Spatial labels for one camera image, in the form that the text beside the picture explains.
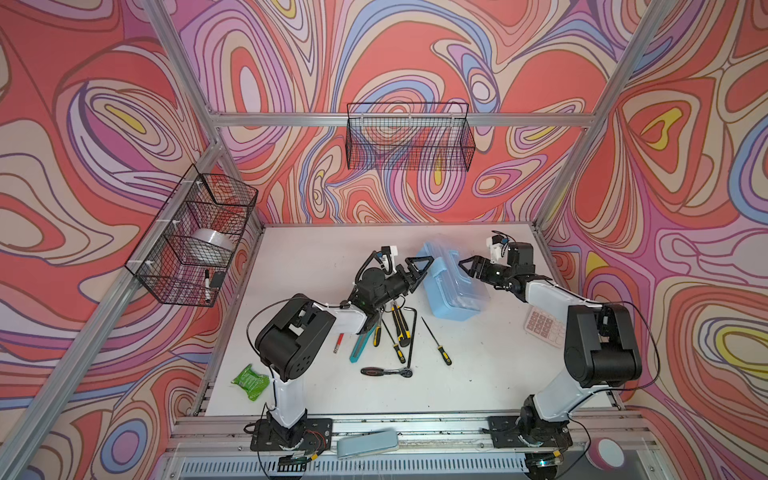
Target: swirling pattern backdrop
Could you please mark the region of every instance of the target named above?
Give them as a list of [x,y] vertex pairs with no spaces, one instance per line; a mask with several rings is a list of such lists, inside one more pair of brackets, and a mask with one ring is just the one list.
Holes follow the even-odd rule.
[[[0,442],[206,146],[140,0],[0,2]],[[212,309],[136,295],[25,478],[147,477],[252,243]]]
[[[589,112],[644,11],[635,0],[196,0],[173,20],[215,111],[462,100],[476,112]],[[223,136],[264,193],[266,223],[458,222],[533,220],[578,132],[479,127],[462,174],[350,172],[345,133]]]
[[624,400],[681,478],[768,478],[766,78],[765,2],[678,2],[546,228],[573,290],[649,320]]

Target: red pen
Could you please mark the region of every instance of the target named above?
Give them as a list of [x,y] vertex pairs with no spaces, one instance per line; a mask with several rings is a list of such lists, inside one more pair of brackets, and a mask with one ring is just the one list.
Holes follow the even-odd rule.
[[344,334],[343,334],[343,333],[340,333],[340,334],[339,334],[339,339],[336,341],[336,346],[335,346],[335,347],[333,347],[333,352],[334,352],[334,353],[336,353],[336,352],[338,352],[338,351],[339,351],[339,345],[341,345],[341,339],[342,339],[342,338],[344,338]]

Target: yellow-handled screwdriver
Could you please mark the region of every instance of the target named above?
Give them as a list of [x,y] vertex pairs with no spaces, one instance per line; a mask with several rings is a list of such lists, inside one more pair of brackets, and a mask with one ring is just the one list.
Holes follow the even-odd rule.
[[437,350],[440,352],[440,355],[442,355],[442,361],[445,362],[446,365],[451,365],[453,362],[451,361],[451,357],[448,356],[448,353],[445,352],[445,349],[442,348],[442,345],[440,345],[440,342],[437,341],[435,338],[435,334],[432,333],[432,330],[429,328],[429,325],[427,325],[426,320],[424,320],[424,317],[422,317],[422,321],[424,322],[424,326],[427,327],[427,330],[429,331],[429,335],[432,335],[432,338],[435,340],[435,343],[437,343]]
[[376,322],[376,330],[373,332],[373,346],[379,346],[382,341],[382,321]]
[[381,319],[381,323],[384,324],[384,329],[386,330],[386,334],[389,335],[389,339],[392,340],[392,344],[394,345],[393,348],[397,352],[398,360],[400,360],[400,363],[405,363],[406,362],[406,358],[402,354],[402,351],[400,351],[400,346],[397,344],[395,339],[392,337],[392,334],[389,332],[389,327],[386,325],[386,322],[384,321],[384,319]]

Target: screwdriver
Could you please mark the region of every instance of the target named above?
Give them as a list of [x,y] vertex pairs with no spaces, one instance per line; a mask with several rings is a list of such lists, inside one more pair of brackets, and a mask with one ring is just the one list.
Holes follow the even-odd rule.
[[379,346],[382,341],[382,320],[376,322],[376,331],[373,333],[373,346]]
[[381,320],[381,323],[384,324],[384,330],[386,330],[386,334],[389,335],[389,339],[392,340],[392,343],[394,344],[394,349],[397,352],[397,358],[400,360],[400,363],[405,363],[406,358],[400,351],[400,346],[397,344],[395,339],[392,338],[392,334],[389,332],[389,327],[386,325],[386,322],[383,319]]
[[437,350],[442,355],[442,361],[445,362],[446,365],[451,365],[453,362],[451,361],[451,357],[448,356],[448,353],[445,353],[445,349],[442,348],[442,345],[440,345],[440,342],[437,341],[435,338],[435,334],[432,333],[432,330],[429,328],[429,325],[427,325],[426,320],[424,320],[424,317],[422,317],[422,321],[424,322],[424,326],[427,327],[427,330],[429,331],[429,335],[432,335],[432,338],[435,340],[435,343],[437,343]]
[[402,348],[406,348],[411,344],[411,333],[408,331],[408,323],[405,316],[402,314],[400,306],[397,303],[394,304],[392,309],[392,317],[395,319],[395,330],[397,334],[397,340],[400,342]]
[[397,375],[402,375],[407,379],[413,376],[413,370],[408,368],[399,369],[399,370],[385,370],[385,369],[379,368],[378,366],[367,366],[365,368],[360,369],[360,373],[367,376],[384,376],[384,375],[397,374]]

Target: wire mesh basket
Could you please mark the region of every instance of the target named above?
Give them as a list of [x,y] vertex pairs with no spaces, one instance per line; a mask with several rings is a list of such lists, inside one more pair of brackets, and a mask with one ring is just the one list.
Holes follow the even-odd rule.
[[475,138],[461,102],[347,104],[351,170],[469,171]]
[[198,174],[132,273],[160,303],[212,306],[257,196],[255,188],[227,175]]

